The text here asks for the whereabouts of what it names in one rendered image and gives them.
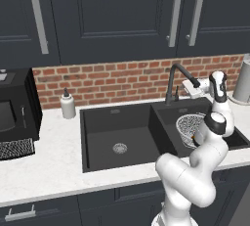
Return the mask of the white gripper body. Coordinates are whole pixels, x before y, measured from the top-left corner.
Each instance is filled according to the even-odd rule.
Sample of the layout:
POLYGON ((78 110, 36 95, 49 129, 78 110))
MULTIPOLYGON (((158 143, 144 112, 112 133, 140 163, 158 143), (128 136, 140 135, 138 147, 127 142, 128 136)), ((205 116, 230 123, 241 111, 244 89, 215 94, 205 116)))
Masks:
POLYGON ((183 81, 184 88, 192 99, 200 98, 205 94, 206 81, 204 79, 199 79, 199 83, 200 85, 194 88, 193 84, 188 79, 183 81))

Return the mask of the black sink faucet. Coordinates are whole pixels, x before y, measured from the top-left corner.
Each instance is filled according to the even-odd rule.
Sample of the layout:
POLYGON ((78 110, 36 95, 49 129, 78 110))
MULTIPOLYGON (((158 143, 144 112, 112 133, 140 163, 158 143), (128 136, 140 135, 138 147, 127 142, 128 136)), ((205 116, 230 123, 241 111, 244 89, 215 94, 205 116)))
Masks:
POLYGON ((165 97, 165 105, 167 106, 170 106, 172 102, 172 88, 173 88, 174 74, 176 68, 192 83, 194 88, 198 88, 200 86, 200 82, 194 76, 192 76, 191 73, 189 73, 182 65, 177 63, 173 64, 170 69, 168 89, 165 97))

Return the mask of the white mesh colander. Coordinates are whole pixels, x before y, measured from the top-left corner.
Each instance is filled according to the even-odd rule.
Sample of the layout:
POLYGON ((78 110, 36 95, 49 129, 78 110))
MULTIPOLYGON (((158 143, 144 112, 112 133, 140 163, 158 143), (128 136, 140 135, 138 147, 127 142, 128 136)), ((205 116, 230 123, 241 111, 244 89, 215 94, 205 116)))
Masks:
POLYGON ((196 148, 193 143, 193 136, 204 116, 204 113, 188 113, 177 119, 176 128, 181 136, 183 144, 187 148, 196 148))

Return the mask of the black double sink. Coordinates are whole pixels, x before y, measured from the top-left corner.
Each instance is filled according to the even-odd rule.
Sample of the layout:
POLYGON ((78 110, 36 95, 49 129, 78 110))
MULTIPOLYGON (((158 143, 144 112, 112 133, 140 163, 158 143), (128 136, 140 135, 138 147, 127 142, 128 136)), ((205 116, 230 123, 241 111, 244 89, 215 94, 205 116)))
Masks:
POLYGON ((85 172, 155 162, 170 153, 190 155, 176 128, 184 114, 206 114, 211 102, 203 97, 171 103, 151 102, 80 112, 82 167, 85 172))

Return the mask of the pale grey cylindrical appliance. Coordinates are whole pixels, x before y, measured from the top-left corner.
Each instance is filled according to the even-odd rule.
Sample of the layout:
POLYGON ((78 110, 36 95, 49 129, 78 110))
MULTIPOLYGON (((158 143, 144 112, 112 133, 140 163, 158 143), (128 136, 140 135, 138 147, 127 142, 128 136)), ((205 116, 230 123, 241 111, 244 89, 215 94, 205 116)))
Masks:
POLYGON ((250 106, 250 53, 243 57, 240 73, 229 99, 241 106, 250 106))

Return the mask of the dark lower cupboard door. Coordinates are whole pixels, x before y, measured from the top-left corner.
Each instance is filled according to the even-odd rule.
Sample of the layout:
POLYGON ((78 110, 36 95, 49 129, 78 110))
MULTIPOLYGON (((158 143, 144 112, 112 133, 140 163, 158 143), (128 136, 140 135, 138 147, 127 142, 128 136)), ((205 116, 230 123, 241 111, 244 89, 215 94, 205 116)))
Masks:
POLYGON ((249 183, 250 166, 214 171, 216 198, 208 207, 192 205, 191 217, 198 226, 229 226, 249 183))

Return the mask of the dark wide cupboard door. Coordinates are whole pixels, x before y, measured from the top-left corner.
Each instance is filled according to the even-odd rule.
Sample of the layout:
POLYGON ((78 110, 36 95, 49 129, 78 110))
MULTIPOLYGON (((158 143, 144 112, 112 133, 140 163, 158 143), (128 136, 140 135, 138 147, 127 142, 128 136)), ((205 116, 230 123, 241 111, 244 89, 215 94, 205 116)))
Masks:
POLYGON ((174 58, 175 0, 52 0, 61 63, 174 58))

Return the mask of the white soap dispenser bottle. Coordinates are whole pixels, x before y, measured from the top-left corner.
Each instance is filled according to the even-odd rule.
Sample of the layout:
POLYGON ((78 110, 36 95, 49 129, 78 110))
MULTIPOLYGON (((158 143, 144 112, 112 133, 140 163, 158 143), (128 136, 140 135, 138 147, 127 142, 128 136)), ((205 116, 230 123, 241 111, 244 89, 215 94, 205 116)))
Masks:
POLYGON ((76 116, 74 98, 67 91, 66 88, 63 89, 63 93, 61 96, 61 107, 62 107, 62 116, 65 119, 72 119, 76 116))

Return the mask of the dark lower cupboard front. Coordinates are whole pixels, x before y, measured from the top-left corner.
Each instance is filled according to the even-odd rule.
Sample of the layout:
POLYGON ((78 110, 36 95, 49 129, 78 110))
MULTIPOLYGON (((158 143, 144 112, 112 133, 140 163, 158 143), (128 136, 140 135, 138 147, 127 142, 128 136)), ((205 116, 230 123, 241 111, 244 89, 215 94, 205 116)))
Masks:
POLYGON ((77 196, 83 226, 151 226, 164 201, 160 181, 77 196))

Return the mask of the black microwave oven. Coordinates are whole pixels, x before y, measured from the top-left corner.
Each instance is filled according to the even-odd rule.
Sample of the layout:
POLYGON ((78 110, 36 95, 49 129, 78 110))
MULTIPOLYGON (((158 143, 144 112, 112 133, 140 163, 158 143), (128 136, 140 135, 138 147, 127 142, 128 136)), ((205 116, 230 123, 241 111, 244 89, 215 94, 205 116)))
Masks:
POLYGON ((42 110, 31 68, 0 76, 0 142, 39 139, 42 110))

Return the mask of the dark drawer front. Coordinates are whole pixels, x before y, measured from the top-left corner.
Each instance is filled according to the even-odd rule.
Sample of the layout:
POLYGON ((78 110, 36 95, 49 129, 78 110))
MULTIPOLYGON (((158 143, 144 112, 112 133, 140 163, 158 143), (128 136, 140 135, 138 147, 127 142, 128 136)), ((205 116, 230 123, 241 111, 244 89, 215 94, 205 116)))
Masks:
POLYGON ((0 226, 82 226, 78 201, 75 196, 39 202, 0 207, 0 226), (36 216, 16 221, 5 221, 9 209, 12 213, 30 211, 34 205, 36 216))

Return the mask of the dark narrow cupboard door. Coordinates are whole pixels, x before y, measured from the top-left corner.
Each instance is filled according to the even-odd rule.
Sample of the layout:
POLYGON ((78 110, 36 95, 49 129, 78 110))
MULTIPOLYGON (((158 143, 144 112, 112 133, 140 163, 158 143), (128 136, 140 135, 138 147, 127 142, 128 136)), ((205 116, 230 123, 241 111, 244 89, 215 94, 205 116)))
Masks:
POLYGON ((51 0, 40 0, 49 54, 43 55, 31 0, 0 0, 0 68, 58 66, 59 48, 51 0))

